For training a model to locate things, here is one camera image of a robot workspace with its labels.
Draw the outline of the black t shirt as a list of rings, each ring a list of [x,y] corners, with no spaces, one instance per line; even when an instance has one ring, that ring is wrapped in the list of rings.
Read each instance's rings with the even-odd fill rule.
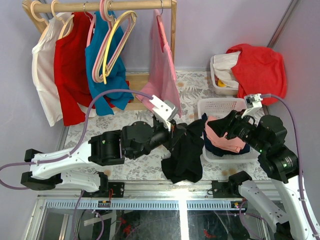
[[[186,133],[171,150],[170,157],[161,161],[163,174],[173,184],[185,180],[196,183],[203,177],[200,156],[205,147],[205,122],[195,120],[184,127]]]

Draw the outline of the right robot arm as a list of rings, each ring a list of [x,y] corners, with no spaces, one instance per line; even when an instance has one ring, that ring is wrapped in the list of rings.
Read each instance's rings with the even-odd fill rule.
[[[228,178],[228,192],[243,197],[266,220],[277,240],[318,240],[320,225],[307,199],[299,157],[285,145],[287,130],[282,120],[263,116],[257,125],[250,116],[232,110],[218,122],[227,138],[238,137],[258,152],[258,162],[276,187],[284,210],[260,192],[245,171]]]

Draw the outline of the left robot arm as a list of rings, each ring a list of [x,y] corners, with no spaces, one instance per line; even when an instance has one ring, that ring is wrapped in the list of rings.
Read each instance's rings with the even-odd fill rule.
[[[25,152],[30,170],[21,175],[20,183],[34,191],[52,190],[57,186],[81,189],[86,197],[106,197],[110,192],[108,176],[101,171],[84,173],[82,168],[121,165],[135,160],[172,142],[175,120],[169,126],[153,118],[153,125],[136,121],[121,130],[106,131],[72,148],[53,153],[35,149]]]

